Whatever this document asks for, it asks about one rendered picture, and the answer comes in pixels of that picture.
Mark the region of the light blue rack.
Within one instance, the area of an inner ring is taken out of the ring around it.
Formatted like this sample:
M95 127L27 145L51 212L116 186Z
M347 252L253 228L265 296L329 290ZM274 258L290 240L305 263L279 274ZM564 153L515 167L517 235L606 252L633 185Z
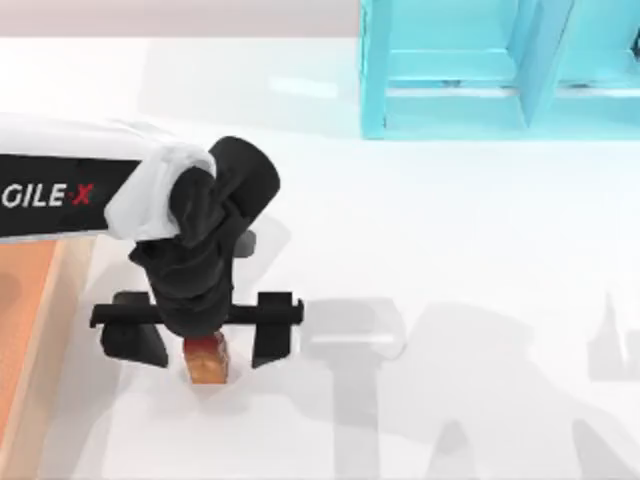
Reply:
M640 140L640 0L360 0L368 139Z

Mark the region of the pale grey rounded box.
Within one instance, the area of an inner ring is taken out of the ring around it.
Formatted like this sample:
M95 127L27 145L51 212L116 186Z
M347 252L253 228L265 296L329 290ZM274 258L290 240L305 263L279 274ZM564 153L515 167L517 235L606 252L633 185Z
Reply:
M250 258L256 249L257 235L252 230L247 230L240 235L235 243L233 256L236 259Z

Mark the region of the brown bread loaf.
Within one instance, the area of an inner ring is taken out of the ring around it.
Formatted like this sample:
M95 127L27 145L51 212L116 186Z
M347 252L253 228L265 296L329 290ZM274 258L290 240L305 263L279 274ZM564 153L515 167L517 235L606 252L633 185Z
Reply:
M183 357L189 378L196 385L223 385L229 377L230 356L224 334L183 340Z

